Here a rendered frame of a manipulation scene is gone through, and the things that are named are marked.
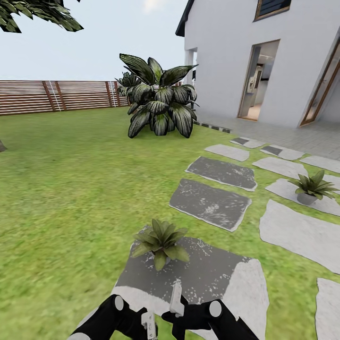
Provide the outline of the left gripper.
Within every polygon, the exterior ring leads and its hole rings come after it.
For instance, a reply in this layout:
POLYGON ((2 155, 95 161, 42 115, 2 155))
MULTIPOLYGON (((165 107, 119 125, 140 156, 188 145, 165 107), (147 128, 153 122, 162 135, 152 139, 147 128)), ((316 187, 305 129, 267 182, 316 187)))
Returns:
POLYGON ((148 340, 147 329, 141 324, 141 315, 146 313, 147 309, 142 307, 138 312, 134 312, 134 320, 130 329, 125 335, 131 340, 148 340))

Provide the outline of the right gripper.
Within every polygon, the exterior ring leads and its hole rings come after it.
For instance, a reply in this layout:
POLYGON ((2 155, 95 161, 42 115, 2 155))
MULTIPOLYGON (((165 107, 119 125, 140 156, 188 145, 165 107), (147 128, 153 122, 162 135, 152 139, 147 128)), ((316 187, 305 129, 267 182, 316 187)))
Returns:
POLYGON ((193 319, 193 309, 195 304, 190 305, 183 295, 181 295, 180 301, 185 306, 184 316, 176 318, 175 313, 171 314, 169 310, 168 312, 163 313, 161 317, 166 322, 173 323, 172 335, 177 340, 185 340, 186 330, 198 330, 193 319))

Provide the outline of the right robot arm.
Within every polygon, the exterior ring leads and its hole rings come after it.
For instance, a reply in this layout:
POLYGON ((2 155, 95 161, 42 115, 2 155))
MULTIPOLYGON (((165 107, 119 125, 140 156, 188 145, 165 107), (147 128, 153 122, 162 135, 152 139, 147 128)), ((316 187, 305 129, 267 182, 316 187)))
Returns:
POLYGON ((177 340, 185 340, 185 331, 192 329, 213 330, 219 340, 260 340, 241 317, 236 321, 220 299, 190 305, 181 292, 180 283, 175 283, 170 310, 161 316, 173 323, 172 335, 177 340))

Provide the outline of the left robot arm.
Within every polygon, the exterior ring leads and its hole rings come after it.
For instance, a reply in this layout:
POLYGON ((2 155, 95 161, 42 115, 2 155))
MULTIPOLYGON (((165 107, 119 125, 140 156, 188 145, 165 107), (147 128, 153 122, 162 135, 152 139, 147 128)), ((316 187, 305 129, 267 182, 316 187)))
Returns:
POLYGON ((153 311, 142 307, 134 312, 119 295, 113 294, 91 311, 67 340, 90 340, 78 332, 86 332, 92 340, 109 340, 115 330, 131 340, 157 340, 155 326, 153 311))

